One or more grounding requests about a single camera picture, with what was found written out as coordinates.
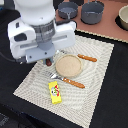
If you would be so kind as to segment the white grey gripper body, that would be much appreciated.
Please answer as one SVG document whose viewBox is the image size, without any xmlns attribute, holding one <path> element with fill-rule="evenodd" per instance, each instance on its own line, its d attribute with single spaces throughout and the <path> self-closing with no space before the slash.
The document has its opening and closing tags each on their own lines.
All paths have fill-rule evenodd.
<svg viewBox="0 0 128 128">
<path fill-rule="evenodd" d="M 64 20 L 51 21 L 41 26 L 27 25 L 20 18 L 8 24 L 8 38 L 12 56 L 19 62 L 53 60 L 57 50 L 75 44 L 76 23 Z"/>
</svg>

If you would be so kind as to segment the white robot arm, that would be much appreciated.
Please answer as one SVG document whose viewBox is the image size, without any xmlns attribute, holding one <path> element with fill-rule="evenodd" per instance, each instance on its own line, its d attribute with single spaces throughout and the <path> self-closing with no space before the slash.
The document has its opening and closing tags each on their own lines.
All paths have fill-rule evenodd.
<svg viewBox="0 0 128 128">
<path fill-rule="evenodd" d="M 53 0 L 13 0 L 20 17 L 8 24 L 12 56 L 20 62 L 53 62 L 57 50 L 75 44 L 76 23 L 57 22 Z"/>
</svg>

